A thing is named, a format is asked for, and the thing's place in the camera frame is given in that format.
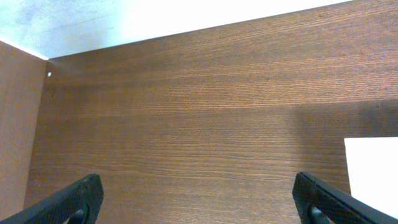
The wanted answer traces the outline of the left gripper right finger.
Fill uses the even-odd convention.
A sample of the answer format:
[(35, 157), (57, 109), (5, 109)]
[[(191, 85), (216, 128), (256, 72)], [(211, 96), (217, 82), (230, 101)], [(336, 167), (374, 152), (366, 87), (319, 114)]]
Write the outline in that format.
[(304, 224), (397, 224), (397, 219), (376, 210), (306, 172), (295, 176), (292, 196)]

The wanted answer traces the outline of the white plastic cutlery tray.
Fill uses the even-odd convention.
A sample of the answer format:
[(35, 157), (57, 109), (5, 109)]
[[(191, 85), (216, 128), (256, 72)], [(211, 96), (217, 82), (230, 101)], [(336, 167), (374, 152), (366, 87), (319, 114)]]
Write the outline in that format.
[(397, 218), (397, 138), (344, 139), (352, 197)]

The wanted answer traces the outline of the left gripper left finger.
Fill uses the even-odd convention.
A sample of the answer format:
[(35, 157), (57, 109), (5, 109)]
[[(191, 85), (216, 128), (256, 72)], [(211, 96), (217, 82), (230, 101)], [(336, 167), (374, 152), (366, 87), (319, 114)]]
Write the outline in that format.
[(20, 223), (95, 223), (104, 199), (98, 174), (89, 174), (68, 187), (1, 221)]

